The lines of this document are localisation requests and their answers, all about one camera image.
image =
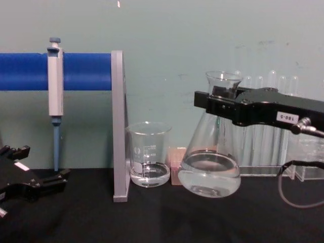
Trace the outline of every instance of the flask neck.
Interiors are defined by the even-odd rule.
[[[242,82],[239,75],[227,72],[211,71],[206,73],[211,96],[234,99],[238,85]]]

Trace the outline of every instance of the small pink box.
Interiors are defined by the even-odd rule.
[[[184,154],[186,153],[186,148],[177,147],[169,148],[167,155],[167,163],[171,168],[171,184],[172,185],[181,185],[181,182],[178,178],[178,170],[183,159]]]

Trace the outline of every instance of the blue bar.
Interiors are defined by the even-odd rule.
[[[110,53],[64,53],[64,90],[111,91],[110,57]],[[0,53],[0,91],[46,90],[46,53]]]

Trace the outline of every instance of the gray stand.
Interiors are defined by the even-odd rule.
[[[130,160],[128,139],[125,128],[128,126],[126,80],[122,51],[111,52],[111,93],[113,126],[113,171],[114,202],[126,202],[130,184]]]

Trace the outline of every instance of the erlenmeyer flask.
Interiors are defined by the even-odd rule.
[[[242,78],[236,74],[206,73],[209,94],[235,98]],[[225,197],[240,186],[239,168],[233,155],[232,121],[203,111],[181,162],[178,177],[189,191],[205,197]]]

